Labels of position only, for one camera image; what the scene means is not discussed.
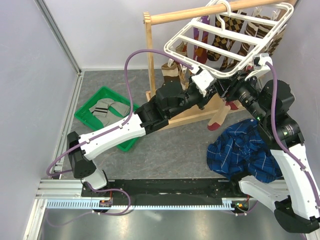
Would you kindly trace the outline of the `beige sock maroon toe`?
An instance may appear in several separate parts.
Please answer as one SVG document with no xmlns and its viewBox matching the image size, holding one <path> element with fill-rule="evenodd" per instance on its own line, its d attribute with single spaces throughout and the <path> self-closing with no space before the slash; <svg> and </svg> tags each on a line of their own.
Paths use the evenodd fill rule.
<svg viewBox="0 0 320 240">
<path fill-rule="evenodd" d="M 221 127 L 223 122 L 226 119 L 227 114 L 230 111 L 238 110 L 240 103 L 236 101 L 222 101 L 218 111 L 214 114 L 214 116 L 210 119 L 207 124 L 207 128 L 210 131 L 215 131 Z"/>
</svg>

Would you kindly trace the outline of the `white plastic clip hanger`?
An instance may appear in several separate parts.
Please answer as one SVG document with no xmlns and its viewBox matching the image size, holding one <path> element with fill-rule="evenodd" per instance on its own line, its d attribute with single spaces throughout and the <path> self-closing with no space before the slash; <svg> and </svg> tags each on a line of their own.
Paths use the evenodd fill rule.
<svg viewBox="0 0 320 240">
<path fill-rule="evenodd" d="M 193 18 L 164 45 L 164 51 L 219 78 L 252 66 L 256 55 L 272 56 L 294 13 L 288 2 L 255 3 L 240 9 L 225 0 L 207 5 L 218 4 L 227 11 Z"/>
</svg>

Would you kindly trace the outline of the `green plastic tray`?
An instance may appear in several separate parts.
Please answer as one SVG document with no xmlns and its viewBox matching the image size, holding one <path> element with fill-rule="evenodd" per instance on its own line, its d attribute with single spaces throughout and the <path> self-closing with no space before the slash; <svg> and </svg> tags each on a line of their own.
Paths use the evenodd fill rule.
<svg viewBox="0 0 320 240">
<path fill-rule="evenodd" d="M 101 87 L 83 106 L 81 106 L 74 114 L 74 116 L 80 120 L 84 125 L 91 128 L 92 131 L 97 131 L 104 128 L 103 124 L 90 112 L 90 108 L 93 107 L 98 100 L 110 98 L 114 101 L 126 104 L 130 106 L 130 100 L 120 95 L 119 93 L 111 90 L 110 88 Z"/>
</svg>

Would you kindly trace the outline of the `beige sock maroon purple stripes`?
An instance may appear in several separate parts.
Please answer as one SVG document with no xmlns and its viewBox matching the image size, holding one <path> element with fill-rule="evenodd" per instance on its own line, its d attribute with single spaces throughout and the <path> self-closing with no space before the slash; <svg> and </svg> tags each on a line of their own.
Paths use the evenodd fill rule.
<svg viewBox="0 0 320 240">
<path fill-rule="evenodd" d="M 187 57 L 188 56 L 187 47 L 188 47 L 188 44 L 182 41 L 175 48 L 175 52 L 184 57 Z M 167 63 L 161 66 L 161 72 L 164 80 L 163 85 L 170 82 L 179 82 L 183 90 L 185 90 L 188 87 L 188 83 L 185 78 L 185 73 L 183 72 L 181 65 L 173 61 L 172 59 L 169 59 Z"/>
</svg>

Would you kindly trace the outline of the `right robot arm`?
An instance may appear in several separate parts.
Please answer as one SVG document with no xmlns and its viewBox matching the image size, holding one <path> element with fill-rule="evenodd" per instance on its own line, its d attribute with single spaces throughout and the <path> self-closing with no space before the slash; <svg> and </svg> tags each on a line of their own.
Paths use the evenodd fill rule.
<svg viewBox="0 0 320 240">
<path fill-rule="evenodd" d="M 306 155 L 304 137 L 288 110 L 295 97 L 289 84 L 269 80 L 257 90 L 238 72 L 216 81 L 219 97 L 239 101 L 257 120 L 257 130 L 275 158 L 284 178 L 287 193 L 257 180 L 252 173 L 232 178 L 229 191 L 235 197 L 248 194 L 273 212 L 278 224 L 288 233 L 304 235 L 307 240 L 320 238 L 320 191 Z"/>
</svg>

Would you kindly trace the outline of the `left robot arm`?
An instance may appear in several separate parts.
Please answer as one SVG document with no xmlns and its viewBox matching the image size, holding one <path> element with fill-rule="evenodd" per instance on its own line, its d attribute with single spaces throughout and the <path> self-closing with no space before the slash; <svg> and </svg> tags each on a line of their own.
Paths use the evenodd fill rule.
<svg viewBox="0 0 320 240">
<path fill-rule="evenodd" d="M 184 90 L 178 83 L 170 82 L 158 88 L 155 95 L 131 116 L 87 134 L 78 135 L 75 131 L 69 133 L 67 156 L 73 177 L 87 181 L 99 197 L 106 196 L 110 185 L 105 173 L 94 163 L 98 155 L 126 141 L 168 126 L 171 118 L 193 106 L 204 109 L 216 92 L 213 86 L 199 90 L 193 82 Z"/>
</svg>

